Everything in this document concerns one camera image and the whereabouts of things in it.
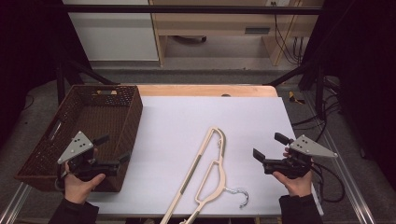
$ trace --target person's hand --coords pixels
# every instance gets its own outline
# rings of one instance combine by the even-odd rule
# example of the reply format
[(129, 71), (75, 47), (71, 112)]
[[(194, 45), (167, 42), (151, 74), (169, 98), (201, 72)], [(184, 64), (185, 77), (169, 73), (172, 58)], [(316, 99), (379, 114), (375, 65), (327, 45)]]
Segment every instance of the person's hand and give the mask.
[(99, 174), (92, 180), (84, 182), (75, 175), (69, 174), (64, 178), (64, 198), (71, 203), (84, 204), (91, 191), (98, 186), (104, 179), (104, 174)]
[[(289, 156), (289, 149), (285, 148), (286, 152), (283, 153), (283, 156)], [(300, 196), (304, 197), (312, 193), (311, 191), (311, 181), (312, 181), (312, 172), (309, 171), (303, 177), (298, 177), (295, 179), (288, 179), (280, 172), (275, 171), (273, 172), (273, 176), (283, 185), (285, 185), (286, 189), (289, 192), (289, 196)]]

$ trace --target floor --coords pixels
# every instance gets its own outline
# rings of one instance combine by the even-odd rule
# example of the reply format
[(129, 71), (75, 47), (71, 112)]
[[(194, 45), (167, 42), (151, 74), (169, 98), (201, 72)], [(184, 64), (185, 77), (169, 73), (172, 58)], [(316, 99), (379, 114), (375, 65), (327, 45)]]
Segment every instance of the floor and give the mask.
[[(263, 50), (260, 38), (250, 37), (211, 37), (205, 43), (196, 40), (170, 38), (165, 64), (161, 68), (153, 63), (99, 63), (94, 62), (95, 70), (102, 76), (121, 83), (212, 83), (212, 84), (252, 84), (267, 83), (286, 74), (294, 68), (286, 60), (273, 67)], [(84, 76), (87, 82), (92, 81)], [(315, 115), (312, 91), (301, 92), (296, 87), (299, 77), (294, 77), (276, 88), (284, 100), (290, 122), (295, 123)], [(290, 101), (290, 91), (297, 100), (305, 104)], [(336, 103), (333, 92), (325, 91), (328, 105)], [(0, 150), (0, 211), (5, 211), (20, 182), (13, 176), (23, 165), (30, 151), (35, 147), (46, 130), (52, 115), (57, 109), (56, 85), (50, 82), (38, 87), (26, 97), (28, 108), (21, 117), (7, 143)], [(333, 107), (329, 111), (328, 123), (319, 143), (336, 149), (342, 158), (339, 162), (317, 159), (338, 172), (347, 181), (347, 194), (340, 203), (322, 205), (325, 223), (396, 223), (396, 193), (382, 176), (375, 161), (360, 157), (359, 144), (350, 131), (342, 115), (342, 108)], [(294, 128), (295, 135), (305, 134), (311, 138), (320, 132), (320, 120), (313, 119)], [(337, 198), (341, 190), (339, 184), (330, 175), (326, 175), (325, 196)], [(45, 223), (55, 206), (62, 199), (59, 193), (44, 193), (32, 189), (18, 216), (18, 223)], [(277, 223), (276, 218), (262, 218), (262, 223)]]

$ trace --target wicker basket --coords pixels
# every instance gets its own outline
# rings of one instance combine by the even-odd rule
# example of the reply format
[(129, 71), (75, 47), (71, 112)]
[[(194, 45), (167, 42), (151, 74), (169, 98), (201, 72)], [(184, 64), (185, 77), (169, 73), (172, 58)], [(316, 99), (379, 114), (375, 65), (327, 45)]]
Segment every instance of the wicker basket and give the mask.
[[(73, 86), (48, 129), (15, 178), (42, 191), (55, 191), (57, 160), (78, 131), (89, 139), (109, 134), (98, 147), (96, 158), (114, 161), (132, 151), (143, 105), (136, 86)], [(107, 177), (95, 191), (118, 192), (129, 162), (118, 176)]]

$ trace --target white table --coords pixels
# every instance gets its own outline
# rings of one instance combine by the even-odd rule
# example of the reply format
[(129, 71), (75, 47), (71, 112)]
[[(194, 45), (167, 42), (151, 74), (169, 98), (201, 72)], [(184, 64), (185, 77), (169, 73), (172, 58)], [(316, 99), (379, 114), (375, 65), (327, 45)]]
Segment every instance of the white table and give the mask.
[[(206, 132), (217, 126), (227, 138), (223, 162), (226, 186), (245, 189), (249, 202), (240, 209), (239, 204), (245, 200), (243, 194), (222, 192), (204, 207), (200, 217), (279, 216), (278, 198), (287, 190), (273, 176), (264, 174), (252, 150), (257, 148), (268, 159), (282, 159), (284, 146), (274, 139), (274, 134), (295, 138), (281, 98), (142, 96), (142, 101), (143, 114), (121, 192), (93, 192), (88, 200), (100, 207), (100, 214), (162, 217)], [(206, 169), (219, 156), (218, 140), (214, 134), (179, 201), (175, 217), (189, 216), (196, 208), (194, 197)], [(218, 179), (219, 172), (213, 169), (200, 199), (215, 189)]]

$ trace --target metal hook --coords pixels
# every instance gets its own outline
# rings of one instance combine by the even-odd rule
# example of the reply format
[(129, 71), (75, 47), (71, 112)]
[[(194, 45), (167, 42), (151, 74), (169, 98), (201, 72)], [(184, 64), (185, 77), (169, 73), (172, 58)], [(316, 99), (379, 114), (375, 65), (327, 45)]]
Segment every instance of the metal hook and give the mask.
[(246, 205), (248, 205), (248, 192), (247, 191), (245, 191), (243, 189), (227, 189), (227, 188), (225, 188), (224, 190), (229, 192), (229, 193), (231, 193), (231, 194), (237, 194), (237, 193), (245, 194), (246, 200), (239, 205), (239, 208), (243, 208)]

